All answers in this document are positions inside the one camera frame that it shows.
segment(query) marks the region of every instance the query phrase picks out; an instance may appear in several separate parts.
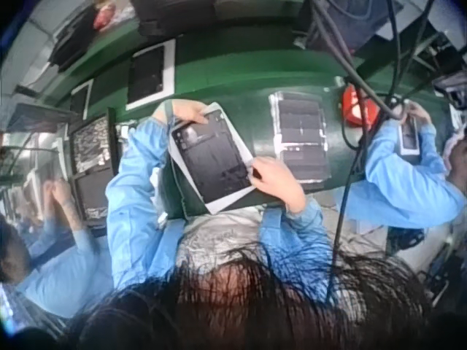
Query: tablet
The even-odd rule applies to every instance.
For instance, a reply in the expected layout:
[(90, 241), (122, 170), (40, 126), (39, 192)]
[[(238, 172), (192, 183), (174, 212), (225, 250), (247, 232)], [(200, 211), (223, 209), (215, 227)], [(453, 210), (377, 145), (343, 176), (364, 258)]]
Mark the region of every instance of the tablet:
[(205, 203), (248, 188), (248, 170), (221, 109), (205, 114), (208, 124), (189, 122), (171, 135)]

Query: red tool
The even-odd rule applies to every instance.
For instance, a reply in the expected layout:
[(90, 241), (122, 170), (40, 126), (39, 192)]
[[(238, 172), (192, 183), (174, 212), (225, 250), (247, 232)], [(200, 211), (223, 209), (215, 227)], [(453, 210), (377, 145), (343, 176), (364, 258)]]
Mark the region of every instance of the red tool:
[[(365, 98), (366, 119), (368, 120), (368, 128), (376, 121), (379, 107), (370, 98)], [(357, 92), (353, 85), (347, 86), (342, 96), (342, 114), (347, 122), (355, 126), (363, 124), (360, 106), (358, 104)]]

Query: red object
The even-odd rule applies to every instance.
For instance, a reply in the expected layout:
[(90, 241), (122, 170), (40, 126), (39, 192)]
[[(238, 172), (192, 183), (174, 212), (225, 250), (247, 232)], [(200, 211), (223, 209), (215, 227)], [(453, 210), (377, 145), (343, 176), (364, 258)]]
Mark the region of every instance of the red object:
[[(377, 119), (379, 107), (370, 98), (365, 98), (364, 104), (366, 107), (368, 128), (370, 128)], [(342, 96), (342, 114), (347, 122), (355, 126), (361, 126), (363, 124), (357, 92), (353, 85), (347, 86)]]
[(115, 15), (116, 8), (115, 4), (108, 4), (102, 7), (94, 20), (94, 29), (100, 31), (107, 27)]

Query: cable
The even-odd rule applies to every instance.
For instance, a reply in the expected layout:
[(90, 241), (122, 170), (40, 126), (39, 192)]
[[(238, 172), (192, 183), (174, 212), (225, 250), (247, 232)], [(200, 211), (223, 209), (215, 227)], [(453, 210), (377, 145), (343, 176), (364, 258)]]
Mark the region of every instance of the cable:
[(393, 70), (393, 81), (391, 83), (389, 93), (387, 94), (385, 99), (385, 103), (389, 106), (391, 98), (393, 97), (395, 89), (397, 88), (399, 82), (399, 71), (401, 70), (401, 38), (399, 37), (399, 32), (397, 30), (397, 22), (395, 20), (394, 1), (386, 0), (386, 2), (387, 11), (389, 12), (389, 21), (393, 30), (393, 40), (395, 45), (395, 66)]
[(342, 202), (341, 202), (341, 210), (339, 211), (339, 218), (337, 220), (336, 236), (334, 237), (333, 256), (332, 256), (332, 261), (331, 261), (331, 272), (330, 272), (328, 289), (326, 291), (326, 303), (329, 303), (329, 300), (331, 299), (331, 293), (332, 293), (333, 285), (334, 285), (334, 278), (333, 278), (334, 268), (336, 266), (336, 261), (337, 261), (337, 252), (340, 247), (342, 225), (344, 224), (345, 208), (347, 206), (347, 199), (349, 198), (350, 185), (352, 184), (352, 176), (353, 176), (355, 167), (357, 165), (358, 158), (360, 157), (360, 152), (361, 152), (361, 148), (358, 149), (357, 154), (355, 155), (353, 163), (350, 166), (349, 175), (347, 176), (347, 180), (345, 182), (344, 195), (342, 196)]
[(362, 158), (360, 162), (360, 169), (365, 168), (366, 156), (368, 154), (368, 120), (366, 115), (365, 100), (363, 100), (362, 90), (359, 88), (355, 89), (357, 93), (358, 105), (360, 106), (360, 116), (362, 117), (362, 138), (360, 139), (360, 148), (362, 151)]
[[(314, 5), (315, 9), (322, 14), (325, 12), (325, 10), (321, 7), (322, 5), (318, 1), (313, 1), (312, 4)], [(338, 49), (334, 46), (332, 39), (329, 37), (325, 26), (319, 16), (315, 15), (314, 16), (314, 21), (316, 22), (318, 31), (320, 32), (321, 37), (323, 40), (326, 42), (327, 46), (329, 47), (329, 50), (333, 53), (334, 58), (342, 65), (342, 67), (345, 69), (345, 71), (350, 75), (352, 78), (352, 81), (360, 88), (362, 88), (368, 96), (370, 96), (374, 102), (379, 106), (379, 108), (384, 111), (387, 115), (392, 117), (393, 119), (400, 120), (401, 117), (398, 115), (395, 115), (393, 111), (384, 103), (384, 101), (379, 98), (376, 93), (371, 89), (368, 84), (358, 75), (356, 70), (352, 67), (351, 63), (349, 63), (344, 57), (342, 57), (342, 54), (338, 51)], [(329, 24), (331, 31), (333, 32), (333, 35), (336, 37), (337, 42), (339, 43), (340, 40), (343, 40), (339, 31), (334, 32), (333, 26)]]
[(345, 9), (340, 7), (338, 4), (336, 4), (334, 2), (334, 0), (328, 0), (328, 3), (332, 7), (334, 7), (337, 11), (339, 11), (343, 15), (347, 16), (348, 18), (352, 18), (353, 20), (368, 20), (370, 18), (370, 16), (371, 16), (371, 10), (373, 9), (373, 0), (369, 1), (369, 5), (368, 5), (368, 9), (366, 10), (366, 14), (361, 15), (361, 16), (354, 15), (354, 14), (346, 11)]
[(418, 44), (420, 43), (420, 40), (422, 40), (423, 34), (425, 33), (426, 23), (428, 22), (428, 16), (430, 14), (431, 7), (433, 6), (434, 2), (434, 0), (428, 0), (428, 3), (426, 4), (425, 9), (423, 10), (423, 13), (421, 15), (422, 22), (420, 24), (420, 27), (418, 28), (417, 37), (415, 38), (414, 44), (412, 45), (412, 48), (410, 50), (409, 60), (402, 68), (401, 74), (398, 77), (397, 84), (395, 86), (396, 88), (401, 83), (405, 73), (407, 73), (407, 71), (409, 70), (410, 64), (414, 59)]
[(444, 66), (441, 67), (440, 72), (433, 72), (428, 78), (421, 82), (417, 87), (410, 90), (408, 93), (402, 97), (402, 100), (410, 98), (415, 93), (421, 91), (425, 86), (431, 84), (431, 82), (444, 74), (444, 72), (451, 70), (453, 67), (456, 67), (459, 63), (463, 62), (463, 56), (467, 53), (467, 45), (459, 50), (458, 55), (451, 58)]

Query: green workbench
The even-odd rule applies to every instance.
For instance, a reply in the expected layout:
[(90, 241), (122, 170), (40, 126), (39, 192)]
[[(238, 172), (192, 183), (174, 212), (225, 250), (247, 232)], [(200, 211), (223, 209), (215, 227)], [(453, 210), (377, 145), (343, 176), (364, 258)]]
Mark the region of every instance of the green workbench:
[[(323, 86), (316, 87), (306, 83), (305, 79), (287, 79), (275, 83), (268, 81), (264, 82), (263, 86), (256, 82), (255, 87), (248, 87), (247, 84), (229, 86), (222, 89), (222, 93), (210, 93), (208, 98), (204, 98), (203, 93), (193, 94), (191, 98), (202, 100), (207, 104), (214, 101), (218, 102), (224, 108), (233, 126), (237, 129), (253, 156), (274, 157), (274, 130), (269, 95), (278, 90), (286, 90), (311, 93), (321, 97), (325, 111), (331, 178), (323, 183), (323, 188), (308, 189), (306, 191), (312, 193), (318, 190), (330, 190), (343, 186), (355, 152), (342, 141), (340, 124), (342, 89), (339, 87), (325, 89)], [(433, 115), (433, 120), (440, 131), (437, 138), (438, 146), (439, 149), (442, 149), (442, 144), (451, 132), (449, 128), (450, 119), (446, 118), (446, 116), (449, 116), (449, 107), (443, 101), (433, 100), (432, 98), (425, 99), (423, 96), (419, 96), (415, 101), (421, 103)], [(352, 143), (357, 144), (361, 136), (360, 129), (346, 128), (346, 130)], [(194, 192), (181, 170), (176, 165), (174, 168), (177, 182), (175, 182), (171, 164), (168, 163), (163, 170), (159, 188), (163, 194), (164, 205), (169, 217), (184, 217), (185, 215), (191, 217), (206, 214), (205, 205)], [(355, 177), (355, 179), (362, 178), (362, 174)], [(276, 200), (274, 197), (255, 190), (226, 210), (271, 203)]]
[[(160, 101), (131, 111), (125, 108), (131, 56), (152, 44), (137, 33), (136, 27), (131, 21), (94, 43), (85, 56), (45, 88), (42, 101), (69, 108), (71, 90), (94, 78), (88, 116), (99, 115), (106, 108), (116, 111), (118, 122), (151, 115)], [(332, 176), (324, 183), (324, 189), (344, 184), (354, 157), (341, 137), (342, 88), (336, 86), (335, 76), (344, 76), (344, 72), (329, 55), (295, 47), (290, 23), (240, 25), (186, 34), (177, 38), (176, 47), (175, 94), (171, 97), (207, 104), (218, 102), (254, 156), (274, 155), (268, 99), (271, 93), (289, 90), (321, 97)], [(422, 78), (407, 74), (398, 92), (409, 91)], [(391, 79), (392, 68), (388, 67), (368, 82), (376, 91), (387, 92)], [(447, 103), (429, 90), (417, 94), (415, 100), (433, 115), (441, 131), (438, 138), (441, 147), (449, 133), (443, 118), (449, 114)], [(348, 135), (357, 144), (360, 130), (349, 129)], [(177, 167), (175, 175), (182, 194), (170, 165), (164, 169), (160, 182), (169, 217), (183, 217), (182, 204), (189, 216), (206, 213), (205, 206)], [(229, 209), (272, 201), (275, 198), (254, 191)]]

